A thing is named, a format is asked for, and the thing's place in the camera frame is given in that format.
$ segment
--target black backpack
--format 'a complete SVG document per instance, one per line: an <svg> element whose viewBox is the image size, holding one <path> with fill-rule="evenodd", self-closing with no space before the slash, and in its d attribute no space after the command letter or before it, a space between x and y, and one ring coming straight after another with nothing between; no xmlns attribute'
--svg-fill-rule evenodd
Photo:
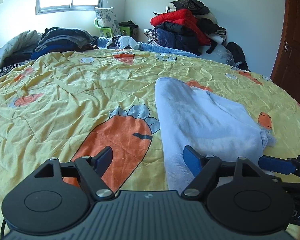
<svg viewBox="0 0 300 240"><path fill-rule="evenodd" d="M229 42L226 46L226 49L229 50L232 53L233 59L235 66L237 68L240 68L242 70L250 71L247 65L247 62L245 60L245 55L243 53L243 50L241 47L234 43L234 42Z"/></svg>

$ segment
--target yellow comforter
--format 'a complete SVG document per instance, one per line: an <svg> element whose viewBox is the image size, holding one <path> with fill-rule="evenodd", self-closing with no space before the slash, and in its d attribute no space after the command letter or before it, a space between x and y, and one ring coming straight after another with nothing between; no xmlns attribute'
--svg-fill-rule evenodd
<svg viewBox="0 0 300 240"><path fill-rule="evenodd" d="M154 100L162 76L243 104L277 140L265 155L300 155L300 106L261 75L137 50L54 52L0 78L0 225L5 195L51 156L68 162L110 145L113 190L166 190Z"/></svg>

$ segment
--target floral pillow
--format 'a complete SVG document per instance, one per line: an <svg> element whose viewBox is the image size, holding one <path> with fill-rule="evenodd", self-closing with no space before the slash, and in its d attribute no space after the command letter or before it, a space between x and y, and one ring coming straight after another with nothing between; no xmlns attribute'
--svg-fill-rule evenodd
<svg viewBox="0 0 300 240"><path fill-rule="evenodd" d="M114 36L120 35L120 28L117 21L117 16L113 11L113 7L110 8L98 8L95 7L98 25L99 27L111 28Z"/></svg>

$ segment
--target green plastic stool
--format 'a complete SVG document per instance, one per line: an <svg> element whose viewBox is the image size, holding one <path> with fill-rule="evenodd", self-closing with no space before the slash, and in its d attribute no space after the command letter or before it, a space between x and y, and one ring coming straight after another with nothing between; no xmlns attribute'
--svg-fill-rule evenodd
<svg viewBox="0 0 300 240"><path fill-rule="evenodd" d="M111 28L99 27L97 18L95 18L93 22L94 22L94 26L100 31L101 37L112 38L114 36ZM124 35L125 32L126 36L131 36L130 27L120 26L119 28L120 28L121 35Z"/></svg>

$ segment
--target wooden door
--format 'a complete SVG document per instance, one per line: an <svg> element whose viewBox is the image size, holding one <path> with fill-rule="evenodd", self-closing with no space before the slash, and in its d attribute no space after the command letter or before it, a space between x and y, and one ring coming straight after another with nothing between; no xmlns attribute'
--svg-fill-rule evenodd
<svg viewBox="0 0 300 240"><path fill-rule="evenodd" d="M300 0L286 0L281 43L271 80L300 103Z"/></svg>

